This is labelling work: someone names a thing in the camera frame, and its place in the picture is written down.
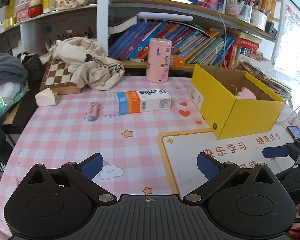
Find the pink plush pig toy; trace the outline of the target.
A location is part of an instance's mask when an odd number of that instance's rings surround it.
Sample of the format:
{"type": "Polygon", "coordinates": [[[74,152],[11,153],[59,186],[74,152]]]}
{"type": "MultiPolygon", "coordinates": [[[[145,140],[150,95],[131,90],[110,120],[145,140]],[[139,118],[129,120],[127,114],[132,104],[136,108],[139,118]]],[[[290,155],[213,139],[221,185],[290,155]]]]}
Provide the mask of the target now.
{"type": "Polygon", "coordinates": [[[246,87],[242,87],[241,90],[235,95],[237,99],[247,99],[247,100],[256,100],[257,97],[255,94],[247,89],[246,87]]]}

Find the smartphone on table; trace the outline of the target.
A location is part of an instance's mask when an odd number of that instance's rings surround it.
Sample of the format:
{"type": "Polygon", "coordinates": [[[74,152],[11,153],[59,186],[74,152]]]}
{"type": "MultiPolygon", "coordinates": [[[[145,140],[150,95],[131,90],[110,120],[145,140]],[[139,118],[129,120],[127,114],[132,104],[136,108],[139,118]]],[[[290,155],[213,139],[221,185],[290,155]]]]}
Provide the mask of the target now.
{"type": "Polygon", "coordinates": [[[286,129],[293,139],[300,139],[300,128],[298,126],[287,126],[286,129]]]}

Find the yellow cardboard box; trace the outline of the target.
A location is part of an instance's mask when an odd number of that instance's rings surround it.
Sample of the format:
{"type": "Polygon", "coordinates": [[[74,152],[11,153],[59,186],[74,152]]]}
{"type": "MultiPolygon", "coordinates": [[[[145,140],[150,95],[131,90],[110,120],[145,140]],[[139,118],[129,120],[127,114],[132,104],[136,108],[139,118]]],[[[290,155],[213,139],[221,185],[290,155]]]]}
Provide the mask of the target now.
{"type": "Polygon", "coordinates": [[[285,101],[248,72],[195,64],[189,97],[217,139],[268,132],[285,101]],[[246,87],[256,100],[237,99],[246,87]]]}

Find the stack of papers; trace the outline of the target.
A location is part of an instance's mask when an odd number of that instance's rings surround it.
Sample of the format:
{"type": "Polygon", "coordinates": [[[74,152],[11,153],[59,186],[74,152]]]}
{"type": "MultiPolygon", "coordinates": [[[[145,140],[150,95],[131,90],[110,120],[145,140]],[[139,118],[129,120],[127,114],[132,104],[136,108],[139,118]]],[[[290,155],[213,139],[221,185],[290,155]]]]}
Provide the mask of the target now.
{"type": "Polygon", "coordinates": [[[292,97],[292,88],[290,87],[291,78],[275,70],[271,61],[257,61],[250,57],[241,55],[239,58],[240,66],[246,72],[249,72],[255,78],[262,81],[266,86],[272,89],[283,100],[287,101],[292,97]]]}

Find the white tissue pack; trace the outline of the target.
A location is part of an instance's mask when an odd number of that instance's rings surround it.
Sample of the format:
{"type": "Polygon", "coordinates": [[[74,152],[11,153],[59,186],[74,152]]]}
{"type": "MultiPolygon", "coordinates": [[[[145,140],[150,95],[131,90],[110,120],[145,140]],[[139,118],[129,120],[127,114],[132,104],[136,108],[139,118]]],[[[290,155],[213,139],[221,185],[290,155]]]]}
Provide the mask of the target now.
{"type": "Polygon", "coordinates": [[[55,106],[57,105],[61,95],[57,92],[53,92],[50,88],[42,90],[35,95],[36,104],[40,106],[55,106]]]}

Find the white orange usmile box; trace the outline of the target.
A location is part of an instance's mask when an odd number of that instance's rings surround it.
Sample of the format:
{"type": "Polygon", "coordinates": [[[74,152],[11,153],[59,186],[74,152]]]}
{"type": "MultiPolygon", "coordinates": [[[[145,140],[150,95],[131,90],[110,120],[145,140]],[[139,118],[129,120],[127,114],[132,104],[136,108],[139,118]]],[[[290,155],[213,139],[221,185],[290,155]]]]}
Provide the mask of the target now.
{"type": "Polygon", "coordinates": [[[118,92],[119,115],[170,109],[172,97],[165,89],[118,92]]]}

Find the wooden chess board box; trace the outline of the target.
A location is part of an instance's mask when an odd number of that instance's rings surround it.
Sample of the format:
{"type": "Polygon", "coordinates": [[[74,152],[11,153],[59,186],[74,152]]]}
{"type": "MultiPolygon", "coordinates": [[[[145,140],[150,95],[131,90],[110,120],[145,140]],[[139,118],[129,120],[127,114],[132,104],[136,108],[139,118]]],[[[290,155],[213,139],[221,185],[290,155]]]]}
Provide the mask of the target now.
{"type": "Polygon", "coordinates": [[[80,93],[80,89],[71,82],[71,78],[72,74],[68,72],[68,65],[60,59],[50,57],[39,90],[49,88],[59,95],[80,93]]]}

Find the beige cloth bag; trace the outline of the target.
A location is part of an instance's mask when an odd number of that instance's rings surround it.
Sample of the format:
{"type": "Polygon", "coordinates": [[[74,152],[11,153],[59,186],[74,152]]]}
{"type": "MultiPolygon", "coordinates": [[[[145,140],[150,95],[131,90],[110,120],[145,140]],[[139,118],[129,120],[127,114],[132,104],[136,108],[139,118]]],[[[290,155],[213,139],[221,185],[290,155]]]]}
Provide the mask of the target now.
{"type": "Polygon", "coordinates": [[[109,58],[101,46],[86,37],[71,37],[56,41],[49,49],[54,59],[62,60],[78,88],[89,86],[107,91],[117,85],[125,74],[123,64],[109,58]]]}

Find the pink cylindrical canister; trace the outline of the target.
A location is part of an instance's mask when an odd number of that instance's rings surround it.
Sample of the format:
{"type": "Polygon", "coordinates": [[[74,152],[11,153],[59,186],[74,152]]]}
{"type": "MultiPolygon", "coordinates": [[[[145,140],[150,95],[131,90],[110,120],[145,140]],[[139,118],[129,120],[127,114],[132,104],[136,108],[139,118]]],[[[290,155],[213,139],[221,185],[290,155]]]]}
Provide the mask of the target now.
{"type": "Polygon", "coordinates": [[[152,83],[165,83],[170,68],[172,41],[151,38],[149,41],[146,76],[152,83]]]}

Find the grey folded blanket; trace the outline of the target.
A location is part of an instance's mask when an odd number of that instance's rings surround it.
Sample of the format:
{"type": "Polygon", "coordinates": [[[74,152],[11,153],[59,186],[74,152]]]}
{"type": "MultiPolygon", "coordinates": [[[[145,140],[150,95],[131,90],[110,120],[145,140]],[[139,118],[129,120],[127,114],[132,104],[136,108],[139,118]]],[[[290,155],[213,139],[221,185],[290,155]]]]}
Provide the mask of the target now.
{"type": "Polygon", "coordinates": [[[17,57],[0,53],[0,85],[8,82],[23,83],[27,77],[28,72],[17,57]]]}

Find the row of leaning books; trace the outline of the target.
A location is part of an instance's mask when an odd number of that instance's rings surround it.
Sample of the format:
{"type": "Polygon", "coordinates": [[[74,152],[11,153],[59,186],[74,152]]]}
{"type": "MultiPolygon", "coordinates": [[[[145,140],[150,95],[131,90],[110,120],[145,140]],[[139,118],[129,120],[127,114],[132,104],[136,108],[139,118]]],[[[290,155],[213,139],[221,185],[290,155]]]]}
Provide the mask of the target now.
{"type": "Polygon", "coordinates": [[[150,40],[167,40],[174,66],[205,64],[235,69],[240,55],[255,57],[261,39],[238,29],[205,30],[193,23],[160,20],[123,22],[109,29],[110,57],[143,62],[149,58],[150,40]]]}

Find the white desk lamp bar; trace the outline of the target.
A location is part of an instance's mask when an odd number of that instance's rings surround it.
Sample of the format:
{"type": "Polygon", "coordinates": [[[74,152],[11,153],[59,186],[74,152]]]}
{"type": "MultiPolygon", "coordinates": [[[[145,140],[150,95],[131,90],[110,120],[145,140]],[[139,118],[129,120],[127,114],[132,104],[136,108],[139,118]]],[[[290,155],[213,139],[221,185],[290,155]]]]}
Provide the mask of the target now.
{"type": "Polygon", "coordinates": [[[175,21],[175,22],[191,22],[193,16],[161,13],[161,12],[139,12],[137,14],[139,20],[162,20],[162,21],[175,21]]]}

